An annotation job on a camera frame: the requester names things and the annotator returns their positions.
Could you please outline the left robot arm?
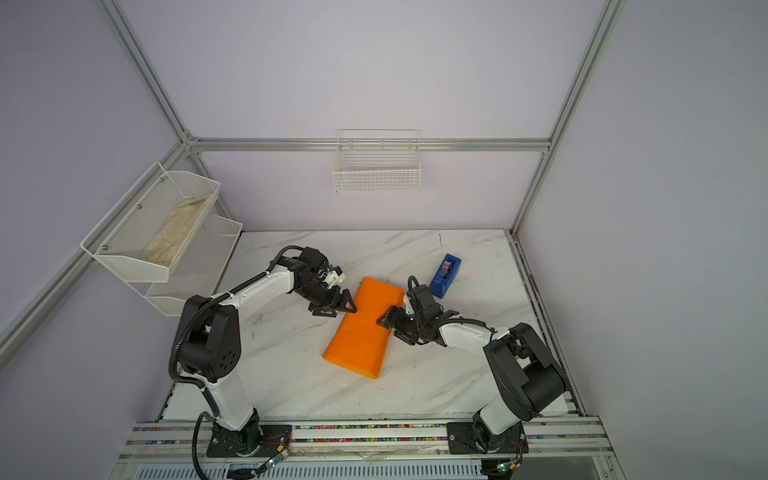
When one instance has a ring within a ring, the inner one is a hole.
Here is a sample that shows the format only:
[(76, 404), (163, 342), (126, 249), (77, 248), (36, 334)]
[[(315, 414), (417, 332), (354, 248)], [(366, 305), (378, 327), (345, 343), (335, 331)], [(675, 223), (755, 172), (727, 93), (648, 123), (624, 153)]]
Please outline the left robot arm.
[(297, 294), (318, 317), (355, 313), (351, 293), (341, 287), (345, 275), (319, 250), (289, 245), (265, 270), (212, 296), (193, 295), (182, 308), (171, 346), (168, 373), (195, 386), (212, 415), (214, 433), (244, 451), (262, 438), (259, 415), (237, 372), (242, 354), (240, 321), (282, 295)]

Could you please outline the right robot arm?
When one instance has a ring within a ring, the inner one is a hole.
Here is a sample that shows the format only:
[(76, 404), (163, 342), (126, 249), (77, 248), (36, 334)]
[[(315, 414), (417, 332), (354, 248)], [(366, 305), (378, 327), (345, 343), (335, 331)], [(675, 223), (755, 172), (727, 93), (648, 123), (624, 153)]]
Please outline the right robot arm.
[(389, 306), (376, 324), (412, 346), (437, 344), (487, 361), (498, 395), (472, 417), (464, 444), (481, 453), (508, 446), (524, 451), (522, 424), (541, 415), (569, 388), (564, 369), (527, 323), (505, 331), (446, 310), (413, 277), (401, 306)]

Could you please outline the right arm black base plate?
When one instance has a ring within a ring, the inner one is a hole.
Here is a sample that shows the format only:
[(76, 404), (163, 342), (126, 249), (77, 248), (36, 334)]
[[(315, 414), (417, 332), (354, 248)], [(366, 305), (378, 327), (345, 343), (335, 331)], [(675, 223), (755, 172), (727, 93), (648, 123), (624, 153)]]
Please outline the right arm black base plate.
[(481, 422), (449, 422), (446, 425), (451, 454), (525, 454), (529, 451), (521, 423), (494, 434)]

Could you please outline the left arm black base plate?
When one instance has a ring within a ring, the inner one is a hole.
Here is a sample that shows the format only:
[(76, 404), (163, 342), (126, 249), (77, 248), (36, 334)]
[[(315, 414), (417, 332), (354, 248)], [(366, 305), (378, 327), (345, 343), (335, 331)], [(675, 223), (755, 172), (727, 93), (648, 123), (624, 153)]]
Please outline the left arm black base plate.
[(270, 458), (284, 450), (292, 436), (289, 424), (259, 424), (242, 431), (231, 431), (214, 424), (206, 450), (208, 458)]

